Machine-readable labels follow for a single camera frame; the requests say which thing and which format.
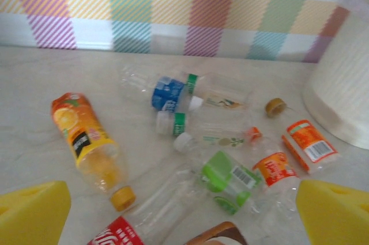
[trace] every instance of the checkered wallpaper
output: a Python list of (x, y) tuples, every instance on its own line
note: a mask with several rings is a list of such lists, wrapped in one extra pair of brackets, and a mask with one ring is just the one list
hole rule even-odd
[(0, 0), (0, 44), (317, 62), (334, 0)]

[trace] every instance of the yellow bottle cap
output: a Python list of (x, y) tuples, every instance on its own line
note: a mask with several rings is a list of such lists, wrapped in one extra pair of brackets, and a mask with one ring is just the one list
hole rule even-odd
[(110, 202), (115, 207), (117, 212), (121, 212), (127, 209), (136, 200), (133, 190), (130, 186), (122, 187), (121, 189), (114, 192), (110, 197)]
[(265, 106), (268, 117), (275, 117), (287, 108), (287, 104), (280, 98), (271, 99)]

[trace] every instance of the white bottle cap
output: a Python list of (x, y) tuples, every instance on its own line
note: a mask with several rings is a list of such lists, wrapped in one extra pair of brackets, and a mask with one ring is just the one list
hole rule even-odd
[(197, 108), (200, 108), (203, 101), (204, 100), (200, 97), (192, 96), (191, 101), (190, 101), (190, 105), (189, 105), (189, 111), (194, 111)]
[(192, 140), (192, 136), (190, 134), (187, 134), (186, 132), (180, 134), (174, 141), (174, 148), (183, 153), (183, 150), (186, 146), (186, 144)]
[(170, 134), (171, 125), (173, 125), (173, 119), (171, 113), (168, 111), (159, 111), (156, 115), (156, 133), (158, 134)]

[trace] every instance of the blue bottle label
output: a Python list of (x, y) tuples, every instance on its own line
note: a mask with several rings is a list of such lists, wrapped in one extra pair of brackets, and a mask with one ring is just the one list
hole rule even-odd
[(161, 77), (154, 89), (151, 105), (158, 111), (175, 112), (185, 84), (169, 77)]

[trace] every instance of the bottle cap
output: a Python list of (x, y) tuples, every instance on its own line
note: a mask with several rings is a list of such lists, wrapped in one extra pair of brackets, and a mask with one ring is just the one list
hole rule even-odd
[(197, 108), (200, 108), (203, 101), (204, 100), (200, 97), (192, 96), (191, 101), (190, 101), (189, 111), (194, 111)]
[(133, 190), (130, 186), (122, 187), (121, 189), (114, 192), (110, 197), (110, 202), (115, 207), (117, 212), (121, 212), (127, 209), (136, 200)]
[(187, 134), (187, 133), (182, 133), (180, 134), (174, 141), (174, 148), (183, 153), (183, 150), (186, 146), (186, 144), (192, 140), (193, 137), (190, 135), (190, 134)]
[(247, 132), (246, 132), (246, 138), (250, 141), (253, 142), (255, 140), (257, 140), (258, 138), (261, 138), (263, 135), (260, 133), (259, 129), (256, 127), (252, 127), (250, 128)]
[(159, 111), (156, 115), (156, 133), (170, 134), (170, 126), (173, 125), (172, 115), (168, 111)]
[(287, 104), (280, 98), (271, 99), (265, 106), (268, 117), (275, 117), (281, 114), (287, 108)]

